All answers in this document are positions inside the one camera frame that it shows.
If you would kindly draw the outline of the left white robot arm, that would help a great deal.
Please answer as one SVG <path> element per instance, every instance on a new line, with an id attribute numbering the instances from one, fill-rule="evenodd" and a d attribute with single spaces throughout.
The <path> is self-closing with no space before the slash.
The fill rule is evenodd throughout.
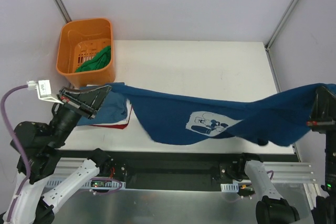
<path id="1" fill-rule="evenodd" d="M 1 115 L 12 137 L 11 146 L 20 154 L 17 181 L 3 223 L 52 223 L 55 214 L 88 180 L 106 176 L 111 157 L 97 148 L 59 185 L 44 192 L 61 159 L 60 148 L 82 117 L 93 119 L 108 96 L 111 86 L 75 90 L 63 87 L 56 97 L 49 123 L 25 121 L 12 127 L 5 102 L 15 91 L 30 84 L 12 88 L 1 99 Z"/>

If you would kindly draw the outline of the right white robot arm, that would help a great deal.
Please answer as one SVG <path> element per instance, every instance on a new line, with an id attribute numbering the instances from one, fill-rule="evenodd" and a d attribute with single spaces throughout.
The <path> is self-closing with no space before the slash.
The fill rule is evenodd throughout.
<path id="1" fill-rule="evenodd" d="M 325 183 L 321 188 L 328 197 L 316 197 L 311 215 L 314 223 L 335 223 L 335 92 L 331 88 L 324 86 L 317 89 L 307 125 L 312 131 L 326 136 Z M 250 179 L 260 198 L 256 205 L 258 223 L 306 223 L 297 209 L 278 193 L 262 162 L 250 160 L 239 163 L 236 173 L 242 179 Z"/>

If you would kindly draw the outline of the dark blue t shirt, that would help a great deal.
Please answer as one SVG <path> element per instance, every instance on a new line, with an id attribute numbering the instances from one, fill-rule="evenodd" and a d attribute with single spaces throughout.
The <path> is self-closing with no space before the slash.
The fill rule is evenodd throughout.
<path id="1" fill-rule="evenodd" d="M 240 137 L 258 145 L 289 146 L 309 132 L 306 125 L 318 88 L 335 94 L 335 84 L 315 83 L 255 102 L 233 102 L 154 92 L 112 83 L 149 137 L 159 143 L 191 145 L 206 139 Z"/>

